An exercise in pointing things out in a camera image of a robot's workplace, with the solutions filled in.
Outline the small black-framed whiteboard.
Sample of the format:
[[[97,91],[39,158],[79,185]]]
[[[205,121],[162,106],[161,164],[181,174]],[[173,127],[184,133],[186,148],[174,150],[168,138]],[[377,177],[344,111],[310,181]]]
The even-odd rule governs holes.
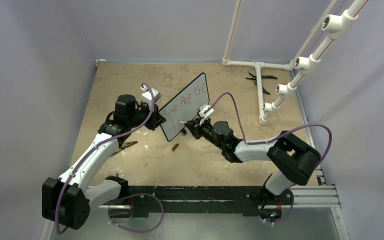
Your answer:
[[[207,76],[202,72],[159,110],[166,119],[161,125],[166,140],[172,141],[184,129],[184,125],[179,121],[187,122],[194,119],[199,107],[209,103]]]

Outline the red marker cap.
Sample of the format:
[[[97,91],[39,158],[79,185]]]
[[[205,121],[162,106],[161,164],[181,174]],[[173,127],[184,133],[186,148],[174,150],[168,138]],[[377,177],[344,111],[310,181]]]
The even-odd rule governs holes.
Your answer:
[[[174,152],[174,151],[179,147],[179,145],[180,145],[179,143],[176,143],[176,144],[172,147],[171,150]]]

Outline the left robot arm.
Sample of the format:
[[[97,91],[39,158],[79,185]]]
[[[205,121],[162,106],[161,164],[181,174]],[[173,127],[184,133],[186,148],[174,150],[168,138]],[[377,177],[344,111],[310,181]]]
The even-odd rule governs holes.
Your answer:
[[[130,94],[118,97],[114,111],[107,115],[94,140],[74,165],[58,178],[44,181],[41,190],[44,219],[78,230],[92,210],[108,202],[122,205],[128,201],[128,181],[121,177],[110,175],[96,186],[90,183],[103,164],[123,148],[131,133],[142,126],[155,130],[163,123],[156,104],[160,97],[155,89],[143,93],[141,102]]]

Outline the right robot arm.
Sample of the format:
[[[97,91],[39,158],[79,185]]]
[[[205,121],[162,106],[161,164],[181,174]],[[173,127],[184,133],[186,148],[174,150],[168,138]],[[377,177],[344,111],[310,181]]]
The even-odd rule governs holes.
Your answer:
[[[288,188],[305,186],[322,156],[309,144],[288,131],[272,139],[245,142],[234,135],[226,121],[211,124],[210,119],[197,118],[184,123],[195,139],[205,138],[230,163],[271,161],[278,172],[270,176],[260,196],[268,204],[274,203]]]

